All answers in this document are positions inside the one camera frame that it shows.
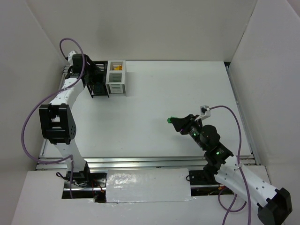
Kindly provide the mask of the green curved lego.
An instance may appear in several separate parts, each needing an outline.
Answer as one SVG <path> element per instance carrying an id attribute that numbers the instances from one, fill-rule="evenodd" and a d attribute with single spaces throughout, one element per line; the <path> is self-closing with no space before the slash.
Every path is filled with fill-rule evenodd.
<path id="1" fill-rule="evenodd" d="M 171 116 L 171 117 L 169 117 L 168 119 L 167 119 L 167 122 L 168 123 L 171 123 L 172 122 L 172 119 L 176 119 L 177 117 L 173 117 L 173 116 Z"/>

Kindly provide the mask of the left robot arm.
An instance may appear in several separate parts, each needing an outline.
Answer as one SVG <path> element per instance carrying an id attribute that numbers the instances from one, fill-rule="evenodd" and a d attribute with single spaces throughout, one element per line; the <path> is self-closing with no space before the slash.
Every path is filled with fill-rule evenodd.
<path id="1" fill-rule="evenodd" d="M 39 107 L 42 135 L 60 152 L 67 165 L 66 180 L 77 183 L 91 183 L 90 168 L 81 156 L 75 136 L 77 132 L 72 107 L 85 89 L 90 71 L 97 66 L 87 55 L 71 51 L 67 60 L 71 71 L 65 77 L 62 90 L 54 99 Z"/>

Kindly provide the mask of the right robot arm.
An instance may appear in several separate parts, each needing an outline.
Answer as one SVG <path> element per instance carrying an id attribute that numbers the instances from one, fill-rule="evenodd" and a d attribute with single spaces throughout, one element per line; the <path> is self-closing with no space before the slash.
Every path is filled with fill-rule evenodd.
<path id="1" fill-rule="evenodd" d="M 205 152 L 208 162 L 203 171 L 207 178 L 225 185 L 257 211 L 264 225 L 281 225 L 292 212 L 291 195 L 261 179 L 220 142 L 220 135 L 212 125 L 203 125 L 190 114 L 185 118 L 168 118 L 181 135 L 190 135 Z"/>

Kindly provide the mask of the black slotted container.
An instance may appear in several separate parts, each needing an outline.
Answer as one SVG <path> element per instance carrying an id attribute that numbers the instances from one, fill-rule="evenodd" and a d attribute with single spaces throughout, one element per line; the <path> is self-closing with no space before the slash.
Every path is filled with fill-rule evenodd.
<path id="1" fill-rule="evenodd" d="M 88 80 L 86 86 L 92 98 L 97 96 L 109 96 L 106 87 L 108 61 L 93 61 L 88 66 Z"/>

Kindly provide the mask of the white slotted container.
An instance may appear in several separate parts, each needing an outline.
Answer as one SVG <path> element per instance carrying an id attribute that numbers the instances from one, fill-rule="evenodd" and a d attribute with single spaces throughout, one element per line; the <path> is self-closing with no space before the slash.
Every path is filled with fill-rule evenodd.
<path id="1" fill-rule="evenodd" d="M 115 71 L 114 68 L 118 65 L 122 66 L 122 71 Z M 126 96 L 126 61 L 124 60 L 109 60 L 106 75 L 106 87 L 109 96 Z"/>

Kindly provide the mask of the white foil covered panel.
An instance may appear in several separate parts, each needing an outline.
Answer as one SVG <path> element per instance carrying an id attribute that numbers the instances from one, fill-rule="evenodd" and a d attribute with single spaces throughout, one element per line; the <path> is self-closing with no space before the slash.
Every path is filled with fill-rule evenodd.
<path id="1" fill-rule="evenodd" d="M 184 202 L 192 200 L 188 169 L 109 170 L 108 203 Z"/>

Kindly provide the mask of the aluminium front rail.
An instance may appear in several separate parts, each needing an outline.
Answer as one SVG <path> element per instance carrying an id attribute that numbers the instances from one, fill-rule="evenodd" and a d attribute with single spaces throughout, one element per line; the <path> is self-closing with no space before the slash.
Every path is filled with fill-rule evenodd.
<path id="1" fill-rule="evenodd" d="M 103 169 L 141 169 L 141 168 L 167 168 L 167 167 L 201 167 L 207 164 L 204 157 L 103 157 L 85 159 L 92 170 Z M 257 165 L 253 156 L 242 156 L 241 162 L 247 165 Z M 41 164 L 36 170 L 64 170 L 66 163 Z"/>

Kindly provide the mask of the aluminium rail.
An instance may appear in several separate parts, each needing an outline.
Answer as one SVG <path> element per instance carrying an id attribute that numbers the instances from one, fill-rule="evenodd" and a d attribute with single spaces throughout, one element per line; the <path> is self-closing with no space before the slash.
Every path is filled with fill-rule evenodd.
<path id="1" fill-rule="evenodd" d="M 103 157 L 85 159 L 92 170 L 103 169 L 141 169 L 141 168 L 167 168 L 167 167 L 201 167 L 207 164 L 204 157 Z M 241 162 L 247 165 L 257 165 L 253 156 L 242 156 Z M 36 170 L 64 170 L 66 163 L 41 164 Z"/>
<path id="2" fill-rule="evenodd" d="M 39 107 L 42 136 L 51 144 L 69 145 L 73 136 L 73 117 L 66 103 L 49 103 Z"/>
<path id="3" fill-rule="evenodd" d="M 240 103 L 239 103 L 239 100 L 238 100 L 237 92 L 235 90 L 234 83 L 233 83 L 233 80 L 231 78 L 231 74 L 230 74 L 230 71 L 229 71 L 230 62 L 224 62 L 224 65 L 225 65 L 225 69 L 226 69 L 226 72 L 227 72 L 227 75 L 228 75 L 228 79 L 230 81 L 231 88 L 232 88 L 232 91 L 233 91 L 233 94 L 234 94 L 234 98 L 235 98 L 235 102 L 236 102 L 236 105 L 237 105 L 237 108 L 238 108 L 238 112 L 239 112 L 240 120 L 241 120 L 241 123 L 242 123 L 243 131 L 245 133 L 246 142 L 247 142 L 249 150 L 250 150 L 250 152 L 252 154 L 253 150 L 252 150 L 251 143 L 249 142 L 249 139 L 248 139 L 247 127 L 245 126 L 245 122 L 244 122 L 243 115 L 242 115 L 242 112 L 241 112 L 241 108 L 240 108 Z"/>

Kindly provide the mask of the aluminium right rail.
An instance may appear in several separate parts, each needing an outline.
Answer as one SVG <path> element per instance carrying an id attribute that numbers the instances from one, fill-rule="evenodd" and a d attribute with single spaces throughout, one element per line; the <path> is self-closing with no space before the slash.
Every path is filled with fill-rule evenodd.
<path id="1" fill-rule="evenodd" d="M 234 94 L 234 98 L 235 98 L 235 102 L 236 102 L 236 105 L 237 105 L 237 108 L 238 108 L 238 112 L 239 112 L 240 120 L 241 120 L 241 123 L 242 123 L 243 131 L 245 133 L 246 142 L 247 142 L 249 150 L 250 150 L 250 152 L 252 154 L 253 150 L 252 150 L 251 143 L 249 142 L 249 139 L 248 139 L 247 127 L 245 126 L 245 122 L 244 122 L 243 115 L 242 115 L 242 112 L 241 112 L 241 108 L 240 108 L 240 103 L 239 103 L 239 100 L 238 100 L 237 92 L 235 90 L 234 83 L 233 83 L 233 80 L 231 78 L 231 74 L 230 74 L 230 71 L 229 71 L 230 62 L 224 62 L 224 65 L 225 65 L 225 69 L 226 69 L 226 72 L 227 72 L 227 75 L 228 75 L 228 79 L 230 81 L 231 88 L 232 88 L 232 91 L 233 91 L 233 94 Z"/>

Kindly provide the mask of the aluminium left rail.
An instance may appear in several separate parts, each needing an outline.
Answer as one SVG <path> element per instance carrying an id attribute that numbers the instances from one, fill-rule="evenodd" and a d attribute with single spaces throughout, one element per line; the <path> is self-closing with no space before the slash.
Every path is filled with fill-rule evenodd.
<path id="1" fill-rule="evenodd" d="M 73 136 L 73 117 L 66 103 L 49 103 L 39 107 L 42 136 L 51 144 L 69 145 Z"/>

